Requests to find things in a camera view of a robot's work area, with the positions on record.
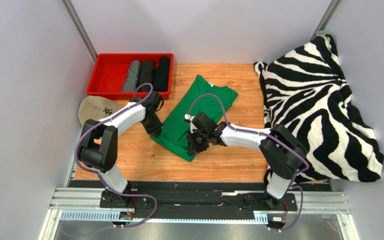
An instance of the rolled black clothing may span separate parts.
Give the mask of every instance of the rolled black clothing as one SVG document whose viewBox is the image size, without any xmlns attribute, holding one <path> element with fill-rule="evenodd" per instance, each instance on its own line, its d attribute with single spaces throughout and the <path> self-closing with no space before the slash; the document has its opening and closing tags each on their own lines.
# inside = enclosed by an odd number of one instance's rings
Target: rolled black clothing
<svg viewBox="0 0 384 240">
<path fill-rule="evenodd" d="M 154 83 L 154 73 L 155 73 L 155 62 L 144 60 L 141 63 L 141 69 L 139 74 L 139 81 L 138 86 L 144 84 L 144 83 Z M 141 87 L 138 92 L 149 92 L 151 90 L 151 87 L 146 85 Z"/>
<path fill-rule="evenodd" d="M 159 66 L 153 78 L 153 90 L 167 92 L 169 90 L 170 58 L 162 56 L 159 59 Z"/>
</svg>

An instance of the gray floor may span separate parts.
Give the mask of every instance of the gray floor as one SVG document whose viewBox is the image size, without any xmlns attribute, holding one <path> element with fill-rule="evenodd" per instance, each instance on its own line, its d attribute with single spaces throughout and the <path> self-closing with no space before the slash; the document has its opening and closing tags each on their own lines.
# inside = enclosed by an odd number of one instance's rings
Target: gray floor
<svg viewBox="0 0 384 240">
<path fill-rule="evenodd" d="M 295 215 L 288 216 L 287 225 Z M 108 227 L 109 222 L 72 221 L 61 222 L 68 234 L 85 234 Z M 251 224 L 196 224 L 196 223 L 144 223 L 126 229 L 108 229 L 93 235 L 68 237 L 57 234 L 55 239 L 69 240 L 342 240 L 337 216 L 302 215 L 290 231 L 276 233 L 266 226 Z"/>
</svg>

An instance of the metal pole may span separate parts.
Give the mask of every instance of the metal pole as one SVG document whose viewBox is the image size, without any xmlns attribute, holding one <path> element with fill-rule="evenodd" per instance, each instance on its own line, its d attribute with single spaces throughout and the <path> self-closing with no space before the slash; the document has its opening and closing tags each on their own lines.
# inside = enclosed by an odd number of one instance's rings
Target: metal pole
<svg viewBox="0 0 384 240">
<path fill-rule="evenodd" d="M 341 2 L 342 2 L 342 0 L 331 0 L 331 2 L 328 5 L 328 8 L 326 9 L 326 11 L 323 14 L 319 24 L 317 25 L 311 39 L 313 39 L 314 35 L 318 31 L 325 30 L 325 28 L 327 28 L 328 24 L 330 23 L 331 18 L 333 18 L 334 13 L 336 13 L 337 8 L 339 7 Z"/>
<path fill-rule="evenodd" d="M 96 53 L 95 48 L 92 45 L 92 42 L 90 41 L 89 36 L 86 33 L 86 30 L 84 29 L 83 24 L 80 21 L 80 17 L 78 17 L 77 12 L 75 11 L 74 5 L 72 4 L 71 0 L 60 0 L 60 1 L 65 7 L 65 10 L 68 13 L 70 19 L 72 20 L 72 23 L 75 26 L 76 31 L 79 34 L 79 37 L 84 43 L 84 46 L 87 49 L 88 54 L 90 55 L 93 62 L 96 63 L 96 59 L 98 55 Z"/>
</svg>

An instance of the rolled towel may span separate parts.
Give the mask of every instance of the rolled towel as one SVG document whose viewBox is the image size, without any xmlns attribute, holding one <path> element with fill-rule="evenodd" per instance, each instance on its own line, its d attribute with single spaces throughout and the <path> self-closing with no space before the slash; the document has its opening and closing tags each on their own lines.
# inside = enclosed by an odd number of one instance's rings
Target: rolled towel
<svg viewBox="0 0 384 240">
<path fill-rule="evenodd" d="M 162 56 L 159 59 L 159 66 L 153 78 L 153 90 L 167 92 L 169 90 L 170 58 Z"/>
<path fill-rule="evenodd" d="M 140 73 L 140 61 L 134 60 L 128 68 L 127 78 L 122 86 L 121 92 L 134 92 L 138 87 Z"/>
<path fill-rule="evenodd" d="M 144 84 L 144 83 L 154 83 L 154 73 L 155 73 L 155 62 L 144 60 L 141 63 L 141 70 L 139 74 L 139 81 L 138 86 Z M 151 87 L 146 85 L 143 86 L 141 89 L 138 90 L 138 92 L 149 92 L 151 90 Z"/>
</svg>

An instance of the rolled gray clothing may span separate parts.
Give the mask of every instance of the rolled gray clothing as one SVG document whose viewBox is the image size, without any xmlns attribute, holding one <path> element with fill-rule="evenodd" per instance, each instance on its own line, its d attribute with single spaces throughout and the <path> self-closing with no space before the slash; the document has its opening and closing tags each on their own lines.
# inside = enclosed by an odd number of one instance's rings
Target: rolled gray clothing
<svg viewBox="0 0 384 240">
<path fill-rule="evenodd" d="M 121 92 L 136 91 L 136 89 L 138 88 L 140 68 L 141 66 L 139 60 L 134 60 L 130 63 L 127 78 L 125 79 Z"/>
<path fill-rule="evenodd" d="M 150 83 L 153 85 L 154 73 L 155 73 L 155 62 L 144 60 L 141 63 L 138 86 L 144 83 Z M 146 86 L 143 86 L 141 89 L 139 89 L 138 92 L 149 92 L 150 90 L 151 90 L 151 87 L 146 85 Z"/>
</svg>

